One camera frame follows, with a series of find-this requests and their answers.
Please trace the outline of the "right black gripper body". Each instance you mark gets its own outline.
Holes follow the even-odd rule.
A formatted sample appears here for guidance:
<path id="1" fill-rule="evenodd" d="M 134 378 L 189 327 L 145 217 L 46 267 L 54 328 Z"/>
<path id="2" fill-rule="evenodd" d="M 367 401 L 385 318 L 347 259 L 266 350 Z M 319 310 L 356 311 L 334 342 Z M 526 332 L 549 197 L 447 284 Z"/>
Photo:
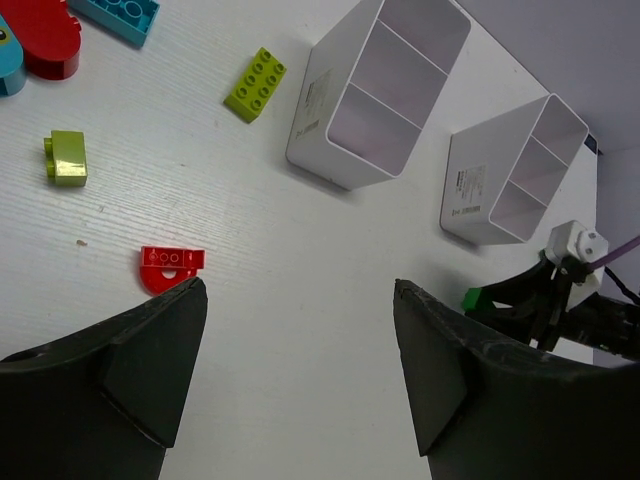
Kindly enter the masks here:
<path id="1" fill-rule="evenodd" d="M 539 350 L 551 351 L 560 338 L 604 350 L 623 358 L 639 356 L 639 295 L 630 290 L 609 268 L 604 274 L 618 287 L 625 301 L 597 292 L 573 308 L 569 293 L 585 281 L 592 269 L 575 259 L 565 259 L 556 268 L 550 294 L 538 308 L 529 337 Z"/>

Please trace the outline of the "small lime green lego brick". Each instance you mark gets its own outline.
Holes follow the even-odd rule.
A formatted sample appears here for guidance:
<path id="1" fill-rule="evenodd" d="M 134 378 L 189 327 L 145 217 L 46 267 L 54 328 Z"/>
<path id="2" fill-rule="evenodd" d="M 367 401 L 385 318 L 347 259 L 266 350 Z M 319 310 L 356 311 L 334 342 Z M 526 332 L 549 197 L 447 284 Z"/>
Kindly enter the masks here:
<path id="1" fill-rule="evenodd" d="M 84 134 L 78 131 L 52 130 L 44 138 L 47 178 L 59 187 L 84 187 L 88 167 Z"/>

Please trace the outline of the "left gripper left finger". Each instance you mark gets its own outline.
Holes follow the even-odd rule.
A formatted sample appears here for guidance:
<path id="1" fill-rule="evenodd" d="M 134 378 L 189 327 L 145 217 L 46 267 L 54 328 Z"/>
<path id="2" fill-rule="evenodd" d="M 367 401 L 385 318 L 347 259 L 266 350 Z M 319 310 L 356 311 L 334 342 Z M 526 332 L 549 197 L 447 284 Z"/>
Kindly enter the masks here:
<path id="1" fill-rule="evenodd" d="M 1 361 L 4 479 L 156 479 L 174 447 L 206 318 L 191 278 Z"/>

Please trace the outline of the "lime green lego plate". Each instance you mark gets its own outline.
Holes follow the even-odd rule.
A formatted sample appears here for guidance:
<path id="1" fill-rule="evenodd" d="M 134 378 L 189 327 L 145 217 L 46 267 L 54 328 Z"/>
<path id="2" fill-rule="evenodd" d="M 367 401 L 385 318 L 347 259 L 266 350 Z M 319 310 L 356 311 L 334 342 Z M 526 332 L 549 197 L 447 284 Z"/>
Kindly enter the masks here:
<path id="1" fill-rule="evenodd" d="M 269 50 L 261 47 L 224 104 L 246 123 L 256 120 L 287 72 L 287 68 Z"/>

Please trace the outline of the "small red curved lego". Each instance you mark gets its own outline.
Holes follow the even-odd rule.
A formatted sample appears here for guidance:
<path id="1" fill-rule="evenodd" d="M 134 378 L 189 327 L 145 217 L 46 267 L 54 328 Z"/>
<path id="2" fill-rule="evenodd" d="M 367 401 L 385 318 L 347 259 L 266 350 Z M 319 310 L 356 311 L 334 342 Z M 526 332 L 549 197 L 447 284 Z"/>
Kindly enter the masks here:
<path id="1" fill-rule="evenodd" d="M 205 266 L 205 251 L 142 246 L 139 280 L 151 295 L 160 295 L 180 283 L 197 276 Z"/>

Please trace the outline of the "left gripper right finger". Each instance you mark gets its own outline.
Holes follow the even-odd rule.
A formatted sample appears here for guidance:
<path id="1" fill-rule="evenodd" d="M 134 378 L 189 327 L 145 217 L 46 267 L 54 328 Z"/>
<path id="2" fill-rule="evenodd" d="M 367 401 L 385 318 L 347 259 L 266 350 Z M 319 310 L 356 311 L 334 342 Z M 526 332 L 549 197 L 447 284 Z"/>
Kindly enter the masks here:
<path id="1" fill-rule="evenodd" d="M 545 353 L 408 280 L 393 318 L 419 453 L 435 479 L 635 479 L 639 367 Z"/>

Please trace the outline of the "red round lego piece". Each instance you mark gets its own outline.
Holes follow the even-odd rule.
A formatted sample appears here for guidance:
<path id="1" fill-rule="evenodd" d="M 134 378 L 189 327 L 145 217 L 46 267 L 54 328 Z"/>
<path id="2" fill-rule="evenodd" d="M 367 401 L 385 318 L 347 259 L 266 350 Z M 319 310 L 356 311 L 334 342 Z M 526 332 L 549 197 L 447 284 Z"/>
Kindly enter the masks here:
<path id="1" fill-rule="evenodd" d="M 79 67 L 81 25 L 61 0 L 8 0 L 1 16 L 21 44 L 28 72 L 61 81 Z"/>

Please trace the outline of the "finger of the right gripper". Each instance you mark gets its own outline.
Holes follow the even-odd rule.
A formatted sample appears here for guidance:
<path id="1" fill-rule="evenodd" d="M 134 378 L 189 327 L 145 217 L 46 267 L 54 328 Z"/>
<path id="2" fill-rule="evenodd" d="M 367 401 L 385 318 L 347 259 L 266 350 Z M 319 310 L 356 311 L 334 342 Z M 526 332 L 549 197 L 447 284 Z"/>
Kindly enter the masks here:
<path id="1" fill-rule="evenodd" d="M 464 314 L 485 325 L 531 325 L 551 298 L 555 270 L 542 259 L 515 277 L 485 285 L 485 308 Z"/>

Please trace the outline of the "dark green lego brick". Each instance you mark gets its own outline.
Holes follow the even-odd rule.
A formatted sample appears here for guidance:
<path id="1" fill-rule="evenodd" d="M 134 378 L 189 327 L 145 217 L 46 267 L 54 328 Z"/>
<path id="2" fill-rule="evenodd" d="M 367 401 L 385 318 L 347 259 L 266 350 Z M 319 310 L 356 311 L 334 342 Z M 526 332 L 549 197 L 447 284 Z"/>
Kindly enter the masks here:
<path id="1" fill-rule="evenodd" d="M 485 308 L 485 297 L 482 287 L 469 288 L 461 303 L 464 312 L 480 311 Z"/>

